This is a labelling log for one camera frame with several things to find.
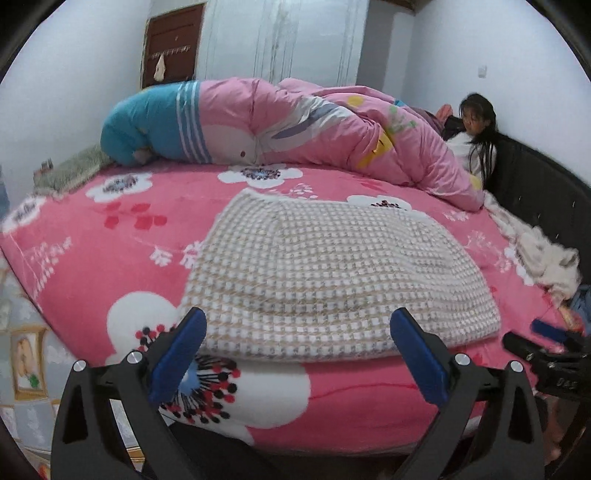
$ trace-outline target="white bag hanging on door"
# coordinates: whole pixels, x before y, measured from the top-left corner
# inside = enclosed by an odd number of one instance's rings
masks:
[[[164,80],[164,72],[166,72],[166,65],[164,64],[164,54],[160,55],[160,59],[156,64],[156,71],[154,72],[154,80],[162,82]]]

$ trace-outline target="long black hair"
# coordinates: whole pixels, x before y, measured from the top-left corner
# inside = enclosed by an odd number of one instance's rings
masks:
[[[469,158],[469,165],[472,168],[472,155],[474,152],[478,152],[482,184],[484,186],[492,174],[496,143],[499,137],[496,127],[496,113],[492,104],[479,93],[471,93],[462,100],[460,104],[460,116],[462,118],[465,110],[474,112],[478,120],[489,121],[489,125],[472,139],[471,143],[475,148],[470,152]]]

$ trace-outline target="houndstooth pattern fabric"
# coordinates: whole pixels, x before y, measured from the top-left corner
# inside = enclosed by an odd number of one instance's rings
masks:
[[[328,361],[397,353],[406,307],[447,346],[498,331],[476,264],[421,212],[266,196],[245,189],[219,215],[181,304],[207,315],[202,350]]]

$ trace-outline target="brown door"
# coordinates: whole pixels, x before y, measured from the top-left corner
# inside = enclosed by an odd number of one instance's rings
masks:
[[[142,88],[191,80],[195,72],[204,4],[154,17],[148,24]],[[154,80],[156,65],[164,55],[164,80]]]

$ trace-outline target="silver screw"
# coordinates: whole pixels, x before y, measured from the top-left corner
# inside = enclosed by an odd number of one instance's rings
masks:
[[[514,372],[521,373],[523,371],[523,365],[521,365],[521,363],[519,363],[517,360],[513,360],[511,362],[511,369]]]
[[[128,356],[127,356],[127,361],[130,364],[138,364],[142,361],[142,358],[144,356],[142,355],[142,352],[131,352]]]
[[[470,357],[467,356],[465,353],[458,353],[454,359],[458,365],[465,367],[466,365],[470,365]]]
[[[84,360],[78,360],[74,363],[74,372],[82,372],[86,368],[86,362]]]

